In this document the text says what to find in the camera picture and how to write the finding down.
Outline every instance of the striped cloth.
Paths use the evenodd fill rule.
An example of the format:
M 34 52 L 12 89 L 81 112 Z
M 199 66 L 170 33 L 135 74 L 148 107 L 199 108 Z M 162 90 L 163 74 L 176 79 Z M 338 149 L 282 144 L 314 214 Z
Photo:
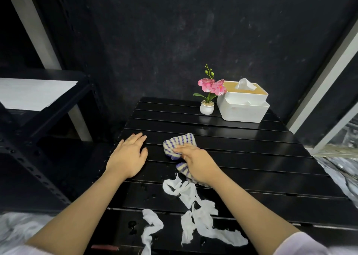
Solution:
M 184 135 L 173 137 L 173 138 L 171 138 L 169 140 L 165 140 L 163 142 L 164 153 L 167 156 L 169 156 L 172 160 L 178 160 L 178 159 L 181 158 L 181 153 L 173 152 L 173 149 L 176 148 L 177 145 L 183 145 L 185 143 L 192 144 L 192 145 L 195 145 L 195 146 L 197 145 L 196 142 L 195 142 L 194 135 L 192 133 L 187 133 L 187 134 L 184 134 Z M 186 162 L 178 163 L 176 165 L 176 168 L 181 174 L 186 176 L 186 180 L 188 182 L 198 183 L 200 185 L 209 187 L 207 184 L 197 182 L 195 180 L 195 178 L 190 174 L 189 168 L 188 168 L 188 165 L 187 165 Z

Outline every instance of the small white pot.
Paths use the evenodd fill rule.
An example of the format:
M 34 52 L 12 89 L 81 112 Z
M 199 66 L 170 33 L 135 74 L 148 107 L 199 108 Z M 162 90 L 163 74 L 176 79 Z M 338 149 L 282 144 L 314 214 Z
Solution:
M 200 106 L 200 112 L 204 115 L 210 115 L 213 113 L 214 111 L 214 105 L 215 103 L 213 103 L 212 101 L 209 102 L 210 104 L 212 104 L 212 106 L 207 106 L 204 104 L 205 100 L 202 101 L 202 104 Z

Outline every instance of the slatted table top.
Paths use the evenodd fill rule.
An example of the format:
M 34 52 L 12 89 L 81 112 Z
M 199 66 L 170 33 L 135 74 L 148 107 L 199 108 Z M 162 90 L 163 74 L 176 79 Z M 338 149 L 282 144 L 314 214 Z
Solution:
M 309 230 L 313 237 L 321 235 L 322 230 L 327 236 L 337 231 L 319 231 L 317 226 L 358 229 L 358 210 L 271 110 L 261 123 L 233 122 L 223 120 L 217 108 L 210 116 L 203 115 L 199 105 L 151 97 L 140 100 L 118 140 L 133 132 L 147 135 L 147 162 L 134 178 L 121 185 L 90 244 L 143 246 L 140 236 L 147 223 L 141 210 L 149 208 L 164 223 L 153 237 L 152 250 L 256 254 L 251 243 L 234 248 L 201 237 L 197 231 L 190 244 L 181 246 L 180 216 L 188 209 L 178 197 L 162 189 L 163 180 L 175 178 L 175 164 L 179 162 L 165 156 L 163 141 L 189 132 L 198 147 L 206 149 L 236 183 L 284 219 L 301 224 L 302 230 Z M 197 191 L 201 199 L 215 202 L 219 211 L 214 217 L 215 228 L 243 233 L 213 189 L 197 186 Z M 134 228 L 128 225 L 133 224 L 131 221 L 137 224 Z M 351 230 L 353 236 L 357 237 L 357 232 Z

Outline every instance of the potted plant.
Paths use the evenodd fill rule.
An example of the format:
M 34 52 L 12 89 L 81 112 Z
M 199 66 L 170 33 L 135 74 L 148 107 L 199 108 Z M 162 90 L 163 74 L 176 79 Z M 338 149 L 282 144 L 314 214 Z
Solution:
M 224 80 L 215 82 L 214 72 L 212 72 L 211 68 L 208 67 L 208 64 L 205 65 L 205 74 L 209 76 L 209 78 L 204 78 L 198 81 L 198 85 L 202 87 L 202 90 L 206 93 L 209 93 L 207 97 L 203 96 L 199 93 L 194 93 L 193 96 L 203 97 L 204 100 L 200 106 L 200 112 L 204 115 L 210 115 L 214 111 L 215 103 L 212 102 L 214 98 L 217 96 L 221 96 L 226 93 L 226 88 L 223 85 Z

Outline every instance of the left hand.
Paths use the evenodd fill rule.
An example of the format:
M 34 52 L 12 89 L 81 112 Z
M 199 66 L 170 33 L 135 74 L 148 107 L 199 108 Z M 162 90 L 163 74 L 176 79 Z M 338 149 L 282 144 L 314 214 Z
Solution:
M 143 167 L 148 156 L 148 149 L 140 148 L 147 136 L 140 132 L 132 134 L 127 140 L 121 140 L 116 149 L 111 154 L 106 172 L 114 172 L 118 175 L 124 176 L 126 179 L 134 177 Z

